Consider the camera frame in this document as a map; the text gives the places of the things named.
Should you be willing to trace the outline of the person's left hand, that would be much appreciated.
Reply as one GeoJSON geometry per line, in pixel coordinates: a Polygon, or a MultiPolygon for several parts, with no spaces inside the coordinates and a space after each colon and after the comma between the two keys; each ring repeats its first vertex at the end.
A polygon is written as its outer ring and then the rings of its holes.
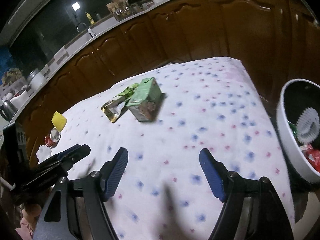
{"type": "Polygon", "coordinates": [[[16,228],[16,232],[22,239],[33,239],[34,230],[41,211],[42,209],[39,204],[29,204],[24,206],[20,227],[16,228]]]}

